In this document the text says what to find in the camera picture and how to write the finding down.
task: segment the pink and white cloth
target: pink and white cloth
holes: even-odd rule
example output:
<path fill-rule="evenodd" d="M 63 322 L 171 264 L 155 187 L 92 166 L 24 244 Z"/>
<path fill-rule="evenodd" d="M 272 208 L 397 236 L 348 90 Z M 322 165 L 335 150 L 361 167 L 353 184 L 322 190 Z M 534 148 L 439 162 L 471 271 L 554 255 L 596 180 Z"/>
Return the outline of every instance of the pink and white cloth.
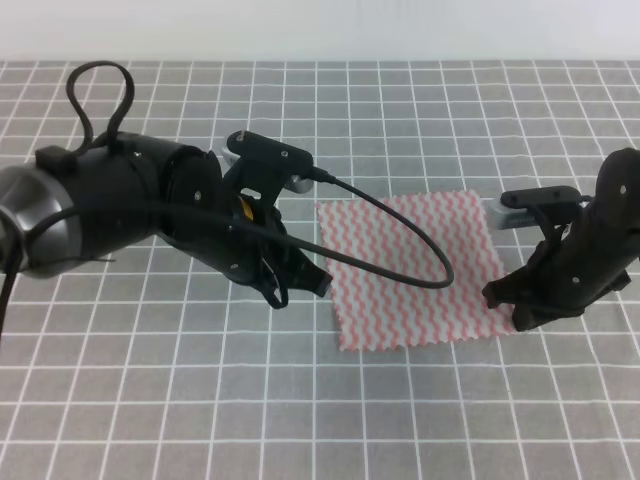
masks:
<path fill-rule="evenodd" d="M 341 349 L 467 340 L 513 333 L 511 307 L 489 310 L 482 288 L 504 275 L 485 211 L 473 191 L 405 195 L 382 200 L 413 221 L 447 254 L 449 288 L 425 290 L 328 260 Z M 411 230 L 363 200 L 318 204 L 325 246 L 390 270 L 443 279 L 444 268 Z"/>

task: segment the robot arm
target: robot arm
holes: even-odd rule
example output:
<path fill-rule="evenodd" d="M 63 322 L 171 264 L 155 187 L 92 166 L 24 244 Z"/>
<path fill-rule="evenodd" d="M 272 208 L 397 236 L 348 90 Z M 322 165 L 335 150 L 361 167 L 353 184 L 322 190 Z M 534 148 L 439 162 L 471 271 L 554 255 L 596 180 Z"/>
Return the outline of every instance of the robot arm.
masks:
<path fill-rule="evenodd" d="M 118 68 L 126 91 L 107 131 L 94 140 L 91 122 L 74 85 L 85 71 Z M 258 290 L 273 308 L 284 308 L 289 289 L 323 296 L 331 276 L 307 250 L 389 279 L 421 288 L 453 282 L 446 255 L 416 225 L 383 203 L 313 165 L 309 152 L 251 132 L 227 139 L 232 163 L 223 176 L 213 152 L 144 135 L 119 132 L 134 99 L 129 72 L 112 62 L 74 70 L 67 95 L 85 138 L 71 152 L 50 146 L 35 163 L 0 172 L 0 331 L 16 275 L 52 277 L 150 235 Z M 283 188 L 303 193 L 312 181 L 347 189 L 415 232 L 443 263 L 446 278 L 407 277 L 287 234 L 275 203 Z M 257 195 L 246 195 L 245 189 Z"/>
<path fill-rule="evenodd" d="M 593 198 L 571 187 L 506 192 L 489 217 L 497 228 L 538 225 L 545 237 L 524 267 L 483 289 L 489 307 L 514 305 L 518 331 L 580 316 L 631 281 L 625 269 L 640 255 L 640 152 L 609 155 Z"/>

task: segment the white grid line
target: white grid line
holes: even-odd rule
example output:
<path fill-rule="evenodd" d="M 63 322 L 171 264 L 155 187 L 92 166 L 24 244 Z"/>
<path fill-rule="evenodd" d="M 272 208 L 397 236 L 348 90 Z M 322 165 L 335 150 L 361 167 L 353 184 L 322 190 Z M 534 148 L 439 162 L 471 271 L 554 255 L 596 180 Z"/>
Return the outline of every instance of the white grid line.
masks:
<path fill-rule="evenodd" d="M 474 81 L 476 81 L 476 89 L 478 91 L 478 95 L 480 95 L 480 90 L 479 87 L 477 85 L 477 78 L 476 78 L 476 72 L 474 69 L 471 69 L 471 73 L 473 75 L 473 79 Z M 494 163 L 496 166 L 496 172 L 498 172 L 498 177 L 500 178 L 500 187 L 502 188 L 503 191 L 505 191 L 505 186 L 504 186 L 504 180 L 502 177 L 502 173 L 500 171 L 500 165 L 498 163 L 498 159 L 496 157 L 496 150 L 495 150 L 495 145 L 494 145 L 494 141 L 493 141 L 493 136 L 491 135 L 491 130 L 489 128 L 489 122 L 487 121 L 487 115 L 484 109 L 484 105 L 481 103 L 480 104 L 480 109 L 482 111 L 482 117 L 484 119 L 484 126 L 487 130 L 487 135 L 489 136 L 489 145 L 491 146 L 491 153 L 493 155 L 493 159 L 494 159 Z M 462 165 L 460 165 L 460 175 L 464 175 L 464 172 L 462 171 Z M 502 354 L 502 344 L 500 342 L 500 338 L 496 338 L 496 346 L 498 348 L 498 355 L 500 358 L 500 364 L 501 364 L 501 370 L 502 370 L 502 376 L 504 378 L 504 382 L 505 382 L 505 386 L 507 388 L 507 395 L 509 398 L 509 409 L 511 411 L 511 418 L 513 420 L 513 428 L 515 430 L 515 434 L 516 434 L 516 441 L 518 443 L 518 451 L 520 453 L 520 461 L 522 462 L 522 472 L 524 474 L 524 479 L 525 480 L 529 480 L 529 469 L 527 468 L 527 461 L 526 461 L 526 457 L 524 455 L 524 449 L 522 448 L 522 441 L 521 441 L 521 437 L 520 437 L 520 427 L 518 425 L 518 418 L 516 415 L 516 410 L 515 410 L 515 405 L 513 403 L 513 395 L 511 393 L 511 386 L 509 384 L 509 377 L 507 375 L 507 370 L 505 369 L 504 366 L 504 357 Z"/>
<path fill-rule="evenodd" d="M 224 76 L 224 63 L 222 64 L 220 78 L 222 78 L 223 76 Z M 255 63 L 254 63 L 252 76 L 255 76 Z M 209 150 L 213 150 L 213 131 L 216 128 L 217 121 L 218 121 L 218 109 L 216 108 L 216 111 L 213 117 L 213 126 L 211 129 L 211 142 L 209 143 Z M 222 329 L 222 345 L 220 347 L 220 360 L 218 361 L 218 378 L 216 379 L 216 396 L 215 396 L 215 404 L 213 407 L 213 418 L 211 419 L 211 436 L 210 436 L 210 442 L 209 442 L 209 453 L 207 456 L 207 469 L 205 473 L 205 480 L 209 480 L 211 478 L 211 469 L 214 467 L 213 445 L 216 441 L 216 425 L 218 424 L 218 407 L 220 405 L 220 387 L 222 385 L 222 365 L 224 362 L 224 354 L 227 348 L 227 330 L 229 328 L 229 311 L 231 309 L 231 287 L 232 287 L 232 284 L 231 282 L 229 282 L 229 286 L 227 287 L 227 306 L 224 312 L 224 326 Z"/>
<path fill-rule="evenodd" d="M 511 95 L 511 98 L 514 98 L 513 91 L 512 91 L 510 86 L 509 86 L 509 94 Z M 555 129 L 559 134 L 560 130 L 558 129 L 558 125 L 557 125 L 556 121 L 554 119 L 552 119 L 552 121 L 554 122 Z M 518 123 L 520 125 L 520 129 L 522 131 L 524 131 L 524 126 L 522 124 L 522 119 L 519 116 L 518 116 Z M 525 147 L 527 149 L 527 152 L 529 153 L 529 155 L 531 155 L 531 147 L 529 145 L 529 141 L 526 138 L 524 139 L 524 143 L 525 143 Z M 534 174 L 536 176 L 536 183 L 537 183 L 538 187 L 541 187 L 542 184 L 540 182 L 540 178 L 537 175 L 538 171 L 537 171 L 535 162 L 533 161 L 533 157 L 530 157 L 530 158 L 531 158 L 531 168 L 533 168 L 533 172 L 534 172 Z M 515 239 L 516 239 L 516 244 L 520 247 L 520 240 L 518 238 L 517 233 L 515 234 Z M 524 255 L 523 255 L 522 248 L 518 248 L 518 253 L 519 253 L 520 261 L 522 262 L 522 264 L 523 265 L 526 264 L 526 260 L 525 260 Z M 547 348 L 547 341 L 546 341 L 546 338 L 545 338 L 546 332 L 541 328 L 539 328 L 538 331 L 540 333 L 540 341 L 542 342 L 542 347 L 544 349 L 545 357 L 547 359 L 547 364 L 549 365 L 549 371 L 551 373 L 551 380 L 553 382 L 553 386 L 554 386 L 554 389 L 556 391 L 556 395 L 560 399 L 562 397 L 560 396 L 561 395 L 560 394 L 560 389 L 558 387 L 558 382 L 557 382 L 557 379 L 556 379 L 555 372 L 553 370 L 553 367 L 551 367 L 551 356 L 549 355 L 549 350 Z M 578 476 L 578 480 L 581 480 L 582 479 L 582 469 L 580 467 L 580 463 L 578 462 L 578 457 L 576 455 L 575 447 L 573 446 L 573 439 L 572 439 L 572 436 L 571 436 L 571 430 L 569 428 L 569 422 L 567 420 L 566 412 L 565 412 L 565 409 L 562 406 L 562 404 L 560 404 L 560 414 L 562 416 L 562 421 L 564 423 L 565 431 L 567 432 L 567 438 L 569 440 L 569 447 L 571 449 L 571 457 L 572 457 L 573 464 L 574 464 L 575 469 L 576 469 L 576 475 Z"/>
<path fill-rule="evenodd" d="M 349 88 L 349 82 L 351 81 L 349 78 L 349 74 L 347 73 L 347 117 L 348 117 L 348 128 L 349 128 L 349 168 L 350 168 L 350 180 L 351 185 L 355 184 L 354 180 L 354 166 L 353 166 L 353 138 L 351 137 L 352 133 L 352 118 L 351 118 L 351 88 Z M 349 198 L 355 198 L 355 195 L 349 192 Z M 362 351 L 358 352 L 358 360 L 359 360 L 359 374 L 360 374 L 360 404 L 361 404 L 361 413 L 362 413 L 362 439 L 366 440 L 367 438 L 367 411 L 365 404 L 365 390 L 364 390 L 364 362 L 362 358 Z M 365 480 L 369 480 L 369 447 L 365 443 L 363 445 L 363 467 L 364 467 L 364 478 Z"/>
<path fill-rule="evenodd" d="M 189 73 L 188 73 L 188 78 L 189 80 L 191 79 L 191 74 L 193 72 L 193 63 L 191 63 L 191 67 L 189 68 Z M 184 92 L 184 102 L 182 102 L 182 112 L 181 115 L 184 115 L 184 108 L 186 106 L 186 100 L 187 100 L 187 95 L 189 94 L 189 83 L 187 82 L 187 88 Z M 182 126 L 182 116 L 180 117 L 180 121 L 178 122 L 178 129 L 177 131 L 180 131 L 180 127 Z M 184 325 L 184 316 L 185 316 L 185 311 L 187 308 L 187 298 L 189 297 L 189 286 L 191 285 L 191 270 L 193 270 L 193 258 L 189 259 L 189 272 L 187 273 L 187 284 L 185 285 L 185 289 L 184 289 L 184 297 L 183 297 L 183 305 L 182 305 L 182 310 L 180 312 L 180 321 L 178 323 L 178 334 L 176 336 L 176 344 L 173 350 L 173 364 L 175 365 L 177 363 L 178 360 L 178 352 L 180 350 L 180 339 L 182 338 L 182 328 Z M 167 385 L 167 396 L 165 398 L 165 405 L 164 405 L 164 409 L 162 412 L 162 422 L 160 423 L 160 433 L 158 436 L 159 440 L 162 440 L 164 438 L 164 434 L 165 434 L 165 429 L 167 427 L 167 416 L 169 414 L 169 399 L 171 398 L 171 391 L 173 390 L 173 380 L 175 378 L 175 366 L 171 367 L 171 369 L 169 370 L 169 384 Z M 162 455 L 162 445 L 158 445 L 158 448 L 156 448 L 156 455 L 155 455 L 155 461 L 153 464 L 153 473 L 152 473 L 152 480 L 156 480 L 156 478 L 158 478 L 158 469 L 160 467 L 160 456 Z"/>
<path fill-rule="evenodd" d="M 95 70 L 93 72 L 93 76 L 92 76 L 92 81 L 95 80 L 97 76 L 97 70 Z M 56 93 L 60 90 L 60 86 L 62 85 L 63 82 L 63 76 L 61 75 L 60 77 L 60 82 L 58 83 L 58 87 L 56 88 Z M 85 95 L 84 101 L 83 101 L 83 105 L 86 104 L 87 98 L 89 98 L 90 92 L 91 92 L 91 88 L 93 87 L 93 83 L 89 84 L 89 88 L 87 89 L 87 93 Z M 122 84 L 122 86 L 120 87 L 120 94 L 118 95 L 118 99 L 116 99 L 116 101 L 114 103 L 117 103 L 120 99 L 120 97 L 122 96 L 122 92 L 124 90 L 124 84 Z M 51 109 L 51 104 L 49 104 L 49 109 L 47 110 L 47 112 L 49 112 Z M 78 125 L 80 124 L 79 120 L 75 121 L 75 125 L 74 125 L 74 129 L 78 127 Z M 42 131 L 42 126 L 44 125 L 44 120 L 42 121 L 42 123 L 40 124 L 40 128 L 38 131 L 38 134 L 36 135 L 36 137 L 34 138 L 34 144 L 36 141 L 36 138 L 38 138 L 40 136 L 40 132 Z M 71 139 L 69 139 L 69 144 L 67 144 L 67 148 L 70 148 L 70 144 L 71 144 Z M 89 324 L 87 325 L 87 330 L 84 333 L 84 338 L 82 340 L 82 347 L 80 348 L 80 354 L 78 355 L 78 362 L 76 364 L 76 368 L 75 371 L 73 373 L 73 379 L 71 381 L 71 386 L 69 387 L 69 393 L 67 395 L 67 401 L 65 402 L 65 406 L 64 406 L 64 411 L 62 412 L 62 419 L 60 420 L 60 425 L 58 427 L 58 433 L 56 435 L 56 443 L 53 447 L 53 452 L 51 453 L 51 459 L 49 461 L 49 467 L 47 469 L 47 474 L 46 474 L 46 479 L 50 480 L 51 475 L 53 474 L 53 469 L 55 466 L 55 462 L 56 462 L 56 456 L 58 453 L 58 448 L 60 446 L 60 441 L 62 440 L 62 432 L 64 431 L 64 428 L 66 426 L 66 422 L 67 422 L 67 417 L 69 415 L 69 409 L 71 407 L 71 400 L 73 398 L 73 392 L 75 391 L 75 387 L 76 384 L 78 382 L 78 376 L 80 374 L 80 369 L 78 368 L 81 364 L 82 364 L 82 360 L 84 359 L 84 355 L 87 349 L 87 343 L 89 341 L 89 332 L 91 331 L 91 326 L 93 325 L 93 321 L 95 319 L 95 315 L 96 315 L 96 310 L 98 309 L 98 299 L 100 298 L 100 295 L 102 293 L 102 288 L 104 286 L 104 281 L 106 279 L 106 277 L 104 276 L 104 274 L 107 271 L 107 268 L 109 267 L 109 263 L 105 263 L 104 264 L 104 268 L 102 271 L 102 277 L 100 278 L 100 285 L 98 287 L 98 291 L 96 293 L 96 298 L 95 301 L 93 303 L 93 306 L 91 308 L 91 316 L 89 317 Z M 58 284 L 60 284 L 60 282 L 62 281 L 62 276 L 60 276 L 58 278 Z"/>
<path fill-rule="evenodd" d="M 160 63 L 160 67 L 158 68 L 158 73 L 156 75 L 156 85 L 154 87 L 153 93 L 151 94 L 151 99 L 153 100 L 153 97 L 155 95 L 155 92 L 157 90 L 158 87 L 158 81 L 160 79 L 160 72 L 162 71 L 162 62 Z M 148 114 L 151 111 L 151 102 L 149 103 L 149 108 L 147 109 L 147 118 L 148 118 Z M 151 263 L 153 261 L 153 254 L 154 254 L 154 249 L 153 249 L 153 245 L 155 245 L 155 243 L 157 242 L 157 238 L 153 239 L 153 244 L 152 244 L 152 248 L 151 248 L 151 252 L 149 253 L 149 261 L 147 263 L 147 271 L 151 270 Z M 142 299 L 144 298 L 144 293 L 146 291 L 147 288 L 147 280 L 148 280 L 149 276 L 146 275 L 144 277 L 144 280 L 142 282 L 142 290 L 140 292 L 140 300 L 142 301 Z M 135 332 L 138 328 L 138 321 L 140 320 L 140 312 L 142 311 L 142 302 L 140 302 L 138 304 L 138 308 L 136 310 L 136 317 L 133 321 L 133 331 Z M 107 462 L 109 461 L 109 452 L 111 450 L 111 445 L 113 442 L 113 434 L 115 432 L 115 428 L 116 428 L 116 421 L 118 418 L 118 412 L 119 412 L 119 405 L 120 405 L 120 400 L 122 399 L 122 392 L 124 391 L 124 383 L 126 381 L 126 376 L 127 376 L 127 365 L 129 364 L 130 360 L 131 360 L 131 352 L 133 351 L 133 343 L 135 341 L 135 335 L 131 335 L 131 340 L 129 341 L 129 345 L 127 348 L 127 357 L 125 359 L 125 363 L 124 363 L 124 367 L 122 369 L 122 376 L 120 377 L 120 385 L 118 386 L 118 394 L 116 396 L 116 405 L 113 409 L 113 416 L 111 418 L 111 424 L 109 425 L 109 434 L 107 437 L 107 446 L 105 447 L 104 450 L 104 455 L 102 457 L 102 463 L 100 465 L 100 474 L 98 476 L 99 480 L 104 480 L 104 476 L 106 474 L 107 471 Z"/>

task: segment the yellow sticker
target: yellow sticker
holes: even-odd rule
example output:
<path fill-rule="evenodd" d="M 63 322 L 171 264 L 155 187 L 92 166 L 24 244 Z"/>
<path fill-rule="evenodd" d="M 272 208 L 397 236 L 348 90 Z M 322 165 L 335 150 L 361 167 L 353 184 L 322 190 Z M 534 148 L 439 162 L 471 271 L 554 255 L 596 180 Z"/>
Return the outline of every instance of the yellow sticker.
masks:
<path fill-rule="evenodd" d="M 243 198 L 240 198 L 240 201 L 242 202 L 242 209 L 244 210 L 244 214 L 249 220 L 253 222 L 253 212 L 251 211 L 251 207 Z"/>

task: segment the grid mat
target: grid mat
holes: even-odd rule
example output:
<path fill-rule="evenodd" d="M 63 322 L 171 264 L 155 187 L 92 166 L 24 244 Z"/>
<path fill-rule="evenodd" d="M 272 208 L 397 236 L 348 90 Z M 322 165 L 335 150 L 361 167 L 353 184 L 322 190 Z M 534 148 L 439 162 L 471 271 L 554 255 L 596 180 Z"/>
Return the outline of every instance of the grid mat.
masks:
<path fill-rule="evenodd" d="M 123 130 L 220 152 L 281 138 L 378 197 L 566 184 L 640 147 L 640 62 L 131 62 Z M 77 145 L 74 64 L 0 62 L 0 164 Z M 122 93 L 81 78 L 95 131 Z M 319 185 L 279 200 L 319 240 Z M 535 229 L 494 232 L 506 268 Z M 0 349 L 1 479 L 640 478 L 640 282 L 517 336 L 339 352 L 328 299 L 272 311 L 149 239 L 50 281 L 21 277 Z M 633 274 L 640 269 L 637 263 Z"/>

